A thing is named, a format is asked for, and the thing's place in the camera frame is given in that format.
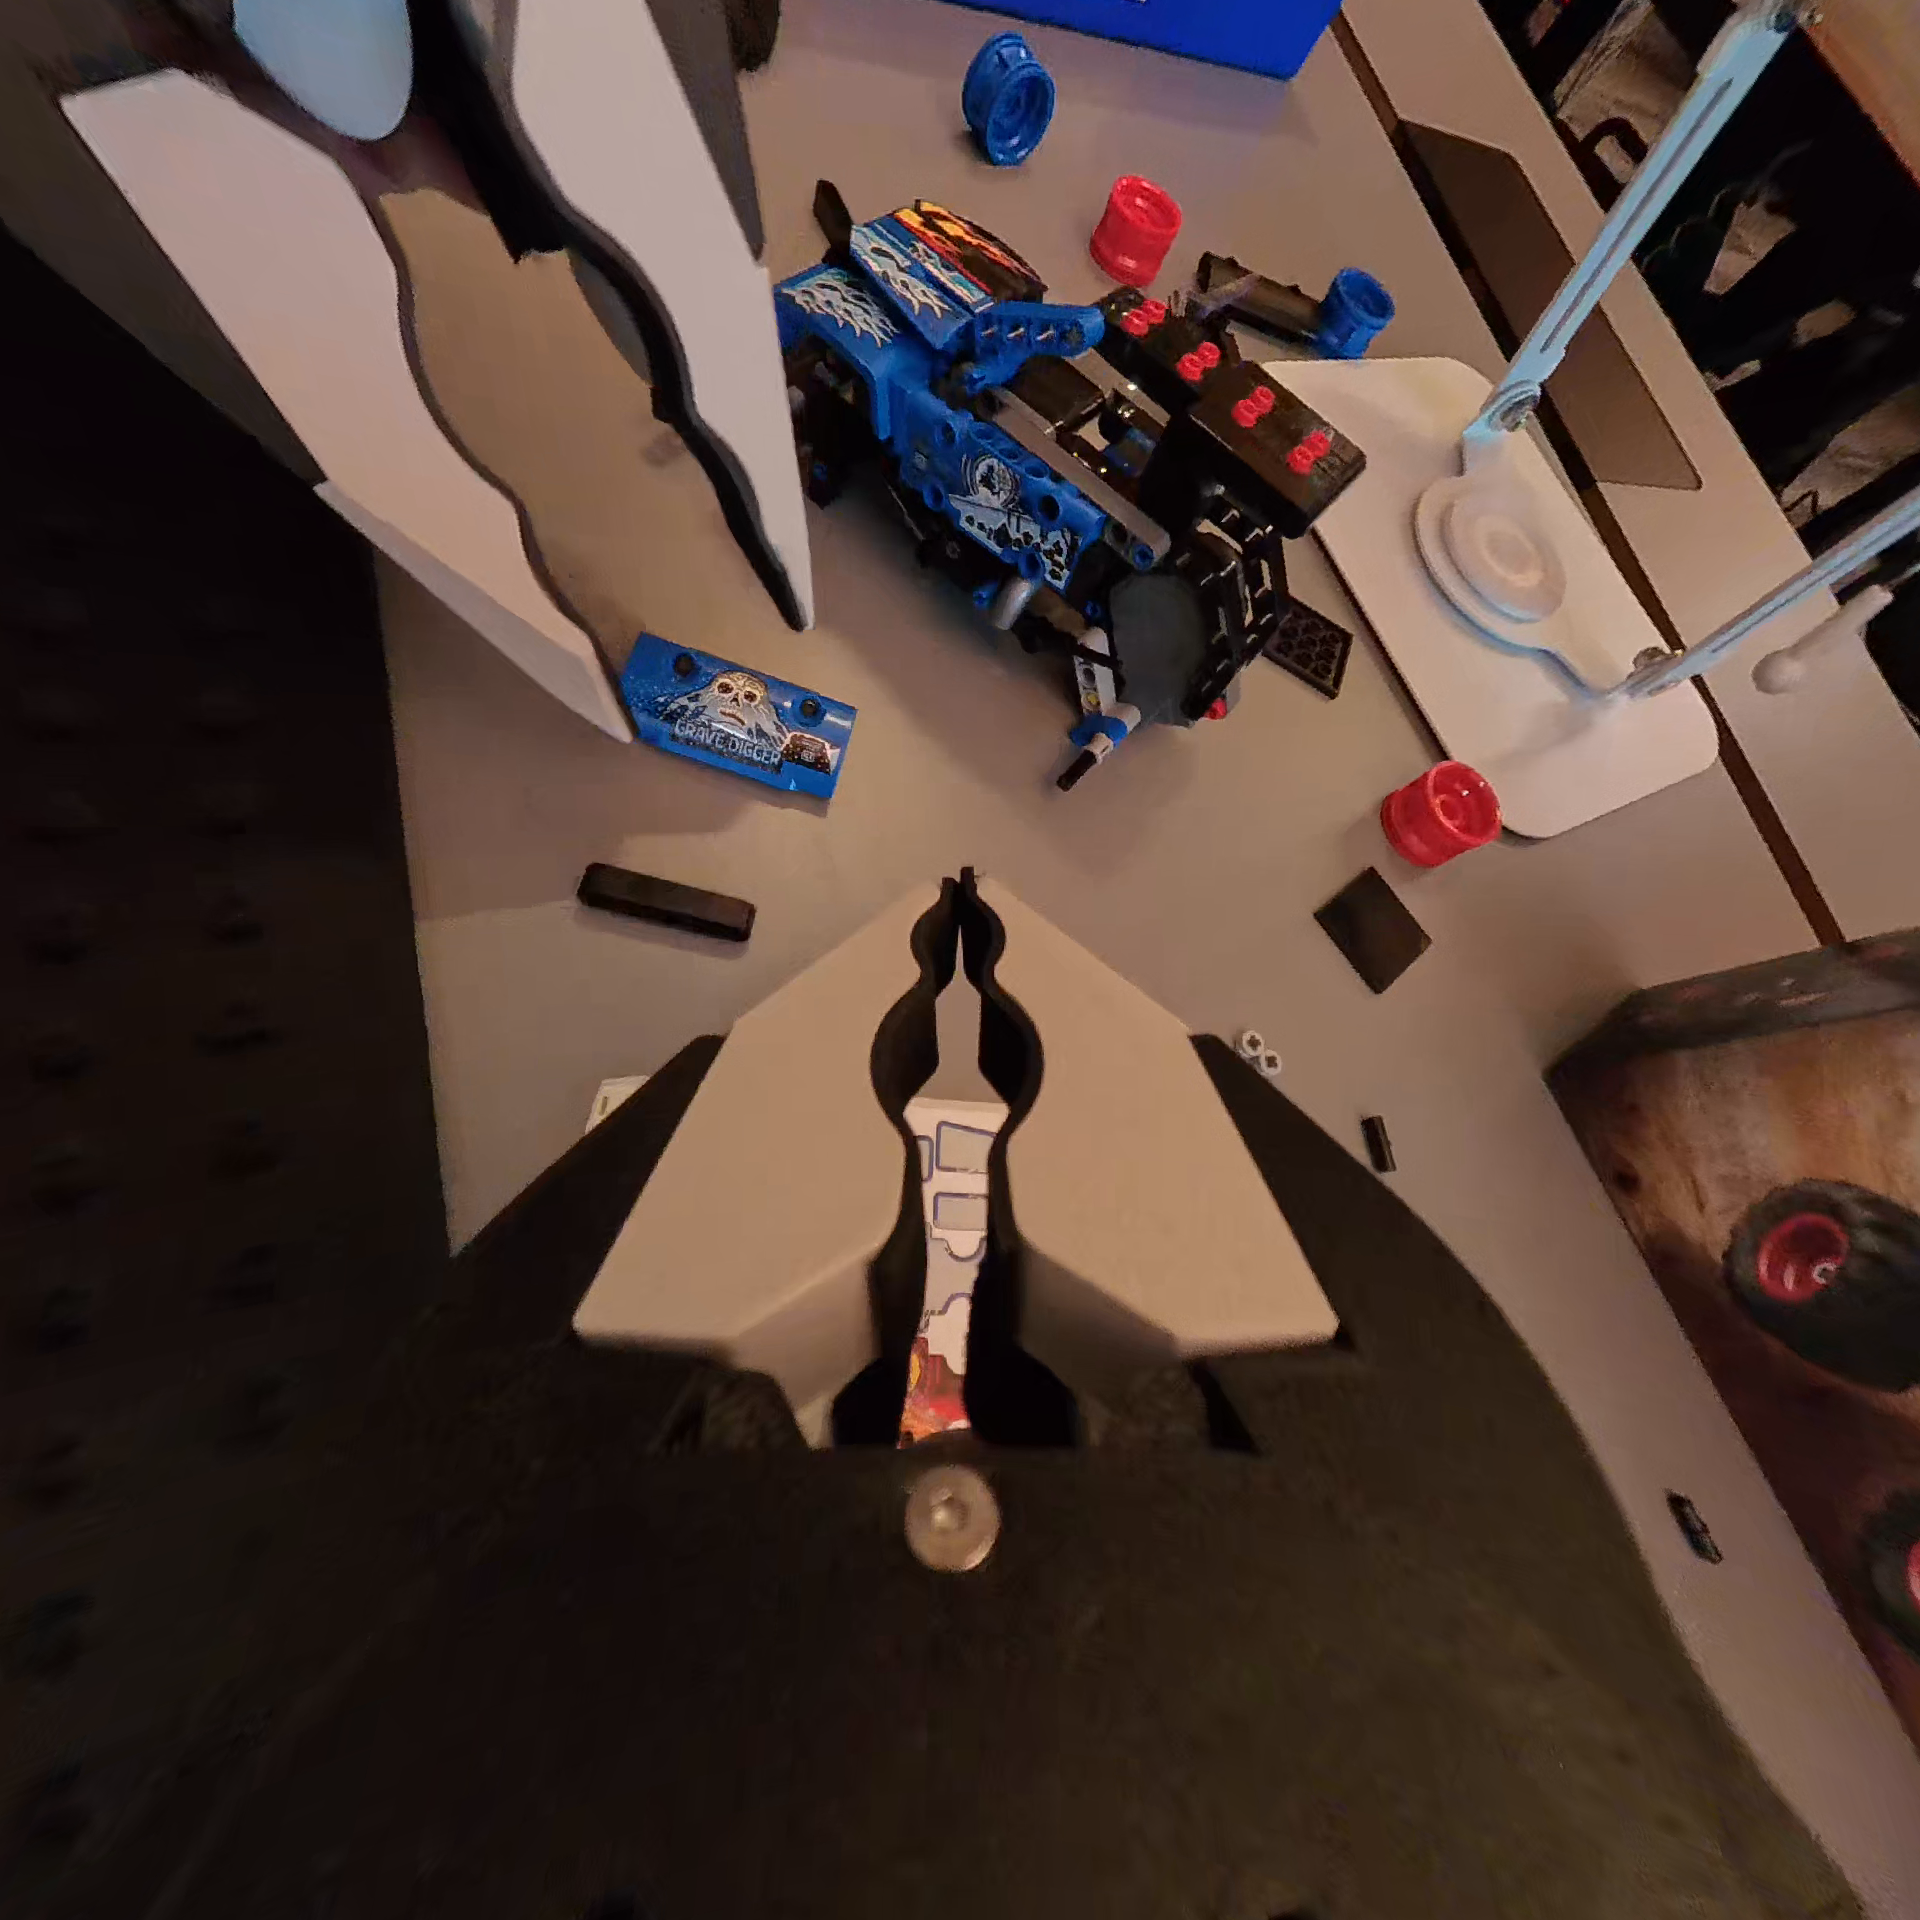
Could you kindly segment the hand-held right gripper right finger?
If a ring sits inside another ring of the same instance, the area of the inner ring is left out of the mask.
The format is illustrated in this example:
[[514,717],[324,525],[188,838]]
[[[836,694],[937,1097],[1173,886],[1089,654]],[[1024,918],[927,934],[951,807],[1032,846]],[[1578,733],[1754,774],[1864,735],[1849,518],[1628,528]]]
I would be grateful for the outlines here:
[[976,1433],[1073,1447],[1089,1406],[1144,1376],[1337,1342],[1191,1028],[972,871],[961,956],[1005,1109],[967,1344]]

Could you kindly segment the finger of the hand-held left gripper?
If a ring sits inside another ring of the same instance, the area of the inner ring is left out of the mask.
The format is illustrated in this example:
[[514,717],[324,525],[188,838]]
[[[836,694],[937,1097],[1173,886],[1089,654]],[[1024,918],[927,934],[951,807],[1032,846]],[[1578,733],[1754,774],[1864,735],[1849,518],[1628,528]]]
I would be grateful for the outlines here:
[[813,619],[752,144],[719,3],[450,5],[465,158],[586,268],[785,623]]
[[4,185],[99,277],[113,228],[152,246],[373,549],[599,733],[631,741],[599,640],[554,595],[527,509],[424,380],[413,285],[345,168],[204,80],[58,94],[4,75]]

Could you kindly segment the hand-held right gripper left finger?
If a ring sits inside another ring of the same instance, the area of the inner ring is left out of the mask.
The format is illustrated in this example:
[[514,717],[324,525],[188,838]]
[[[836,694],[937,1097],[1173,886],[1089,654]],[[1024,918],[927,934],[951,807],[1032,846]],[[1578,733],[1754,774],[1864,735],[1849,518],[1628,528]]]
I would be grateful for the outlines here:
[[905,1052],[951,960],[922,880],[733,1020],[572,1315],[595,1349],[719,1359],[826,1406],[836,1447],[896,1449],[927,1294],[922,1161],[876,1045]]

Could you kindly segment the blue printed curved panel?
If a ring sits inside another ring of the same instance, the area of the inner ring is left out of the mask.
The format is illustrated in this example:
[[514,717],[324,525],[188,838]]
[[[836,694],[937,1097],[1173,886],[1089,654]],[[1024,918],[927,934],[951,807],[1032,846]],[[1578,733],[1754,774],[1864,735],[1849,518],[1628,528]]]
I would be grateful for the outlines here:
[[617,677],[636,737],[786,796],[828,801],[857,709],[730,659],[640,632]]

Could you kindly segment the black block with red pins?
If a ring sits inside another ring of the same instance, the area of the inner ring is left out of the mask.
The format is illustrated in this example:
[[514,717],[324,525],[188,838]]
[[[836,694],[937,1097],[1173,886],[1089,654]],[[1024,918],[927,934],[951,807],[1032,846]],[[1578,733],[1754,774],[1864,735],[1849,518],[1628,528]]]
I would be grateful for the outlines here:
[[1161,411],[1136,501],[1170,529],[1223,493],[1285,539],[1303,537],[1365,473],[1362,447],[1247,356],[1229,308],[1170,303],[1136,288],[1100,299],[1107,363]]

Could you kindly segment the grey desk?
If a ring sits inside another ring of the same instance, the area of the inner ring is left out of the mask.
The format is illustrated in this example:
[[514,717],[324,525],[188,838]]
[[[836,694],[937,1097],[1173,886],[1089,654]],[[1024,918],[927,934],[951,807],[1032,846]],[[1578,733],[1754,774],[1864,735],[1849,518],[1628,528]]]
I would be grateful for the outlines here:
[[[1337,699],[1264,663],[1234,717],[1140,733],[1060,796],[1056,681],[984,640],[873,502],[812,516],[817,623],[789,631],[569,271],[512,263],[447,188],[384,215],[435,395],[605,646],[696,640],[857,705],[836,797],[793,807],[617,745],[380,563],[448,1233],[529,1185],[603,1079],[978,865],[1189,1027],[1263,1028],[1336,1136],[1385,1117],[1394,1189],[1569,1398],[1731,1721],[1869,1911],[1916,1915],[1913,1748],[1543,1081],[1631,989],[1824,942],[1738,781],[1715,764],[1549,843],[1407,871],[1376,807],[1429,748],[1355,623]],[[746,899],[752,936],[578,905],[592,861]],[[1369,865],[1432,932],[1380,997],[1313,918]]]

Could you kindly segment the thick black beam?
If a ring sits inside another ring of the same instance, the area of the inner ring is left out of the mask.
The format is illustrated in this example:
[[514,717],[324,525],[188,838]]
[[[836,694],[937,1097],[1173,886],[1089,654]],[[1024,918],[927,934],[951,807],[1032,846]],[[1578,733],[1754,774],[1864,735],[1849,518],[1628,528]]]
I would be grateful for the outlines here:
[[577,901],[601,913],[684,929],[723,944],[746,944],[757,921],[757,908],[746,899],[608,861],[592,861],[583,871]]

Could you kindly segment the black smooth square tile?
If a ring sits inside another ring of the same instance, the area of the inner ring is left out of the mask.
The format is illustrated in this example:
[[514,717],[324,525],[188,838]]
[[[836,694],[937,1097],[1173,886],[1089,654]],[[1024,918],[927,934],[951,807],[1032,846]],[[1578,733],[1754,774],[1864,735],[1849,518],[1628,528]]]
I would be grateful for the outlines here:
[[1373,865],[1346,880],[1313,918],[1376,997],[1392,989],[1434,947],[1432,932]]

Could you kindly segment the red wheel rim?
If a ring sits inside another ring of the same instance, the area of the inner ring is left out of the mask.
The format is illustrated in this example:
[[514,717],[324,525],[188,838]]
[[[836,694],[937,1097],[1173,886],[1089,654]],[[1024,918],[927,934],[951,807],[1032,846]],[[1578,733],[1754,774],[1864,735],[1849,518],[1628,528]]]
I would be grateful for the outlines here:
[[1159,182],[1119,175],[1089,237],[1089,256],[1114,281],[1148,288],[1185,225],[1185,209]]
[[1379,820],[1385,843],[1425,871],[1496,843],[1505,830],[1489,777],[1456,759],[1439,761],[1387,792]]

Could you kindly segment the blue storage bin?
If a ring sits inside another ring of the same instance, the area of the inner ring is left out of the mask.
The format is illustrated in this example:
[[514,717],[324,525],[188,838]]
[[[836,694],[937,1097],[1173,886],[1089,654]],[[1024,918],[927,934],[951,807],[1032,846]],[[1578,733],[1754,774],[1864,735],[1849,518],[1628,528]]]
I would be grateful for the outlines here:
[[1293,80],[1340,3],[972,3],[976,11]]

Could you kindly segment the dark toy set box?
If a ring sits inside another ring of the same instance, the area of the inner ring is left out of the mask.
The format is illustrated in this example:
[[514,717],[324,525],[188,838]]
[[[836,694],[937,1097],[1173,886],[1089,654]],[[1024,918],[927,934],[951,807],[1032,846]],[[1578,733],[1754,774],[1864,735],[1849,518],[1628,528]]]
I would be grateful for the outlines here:
[[1917,1739],[1917,932],[1624,999],[1549,1092]]

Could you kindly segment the black studded square plate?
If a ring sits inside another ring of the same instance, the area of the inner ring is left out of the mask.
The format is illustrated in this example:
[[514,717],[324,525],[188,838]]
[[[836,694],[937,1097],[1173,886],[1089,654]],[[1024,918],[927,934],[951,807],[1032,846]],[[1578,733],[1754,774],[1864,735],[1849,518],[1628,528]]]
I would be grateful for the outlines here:
[[1352,656],[1354,632],[1297,597],[1288,598],[1263,649],[1263,659],[1330,702],[1344,685]]

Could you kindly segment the black beam with holes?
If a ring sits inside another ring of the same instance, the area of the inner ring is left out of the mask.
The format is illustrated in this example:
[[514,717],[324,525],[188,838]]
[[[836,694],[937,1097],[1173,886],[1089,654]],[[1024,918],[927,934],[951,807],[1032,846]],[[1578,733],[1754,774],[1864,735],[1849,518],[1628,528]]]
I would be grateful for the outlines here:
[[1316,348],[1323,326],[1321,301],[1218,251],[1199,259],[1191,308],[1200,319],[1225,319],[1305,348]]

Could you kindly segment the white book stand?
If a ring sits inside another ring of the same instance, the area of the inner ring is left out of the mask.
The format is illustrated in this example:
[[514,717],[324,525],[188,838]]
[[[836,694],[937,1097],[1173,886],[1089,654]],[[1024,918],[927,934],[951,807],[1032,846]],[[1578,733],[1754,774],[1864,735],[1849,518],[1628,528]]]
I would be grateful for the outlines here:
[[1439,745],[1496,789],[1505,827],[1531,840],[1705,772],[1717,733],[1703,699],[1679,687],[1916,533],[1911,491],[1673,652],[1529,427],[1655,216],[1815,16],[1817,5],[1733,13],[1498,381],[1447,356],[1280,367],[1365,453],[1362,475],[1313,529]]

